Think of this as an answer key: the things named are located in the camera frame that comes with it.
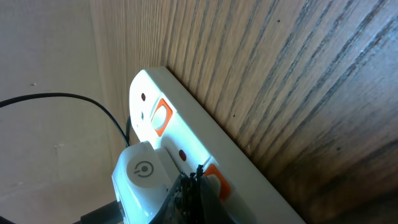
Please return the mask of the white power strip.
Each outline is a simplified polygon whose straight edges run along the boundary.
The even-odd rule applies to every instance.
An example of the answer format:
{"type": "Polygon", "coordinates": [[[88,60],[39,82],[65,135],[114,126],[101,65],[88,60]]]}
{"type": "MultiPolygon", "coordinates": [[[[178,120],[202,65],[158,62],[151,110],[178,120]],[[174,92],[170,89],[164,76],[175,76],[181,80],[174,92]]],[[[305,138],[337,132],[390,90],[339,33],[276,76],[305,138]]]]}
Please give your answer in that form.
{"type": "Polygon", "coordinates": [[[177,169],[203,166],[217,201],[237,223],[303,223],[199,102],[165,67],[141,70],[129,89],[140,141],[165,149],[177,169]]]}

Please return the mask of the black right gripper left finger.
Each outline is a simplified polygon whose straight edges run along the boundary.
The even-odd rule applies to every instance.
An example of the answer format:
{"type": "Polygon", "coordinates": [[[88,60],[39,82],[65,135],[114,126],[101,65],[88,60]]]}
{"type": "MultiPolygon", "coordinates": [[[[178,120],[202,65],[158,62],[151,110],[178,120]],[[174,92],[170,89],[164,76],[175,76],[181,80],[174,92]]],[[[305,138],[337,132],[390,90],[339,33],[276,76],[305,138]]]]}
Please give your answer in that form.
{"type": "Polygon", "coordinates": [[[180,174],[160,210],[150,224],[186,224],[190,221],[192,207],[193,180],[186,174],[180,174]]]}

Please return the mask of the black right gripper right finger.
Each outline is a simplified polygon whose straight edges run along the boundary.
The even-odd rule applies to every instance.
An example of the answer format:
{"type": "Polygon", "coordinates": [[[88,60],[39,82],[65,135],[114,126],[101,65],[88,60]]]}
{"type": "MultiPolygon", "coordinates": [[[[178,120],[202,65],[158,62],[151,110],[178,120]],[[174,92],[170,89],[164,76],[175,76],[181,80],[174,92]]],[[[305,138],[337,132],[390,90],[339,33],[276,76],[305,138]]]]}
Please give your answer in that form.
{"type": "Polygon", "coordinates": [[[217,166],[198,165],[196,177],[205,223],[257,223],[247,203],[217,166]]]}

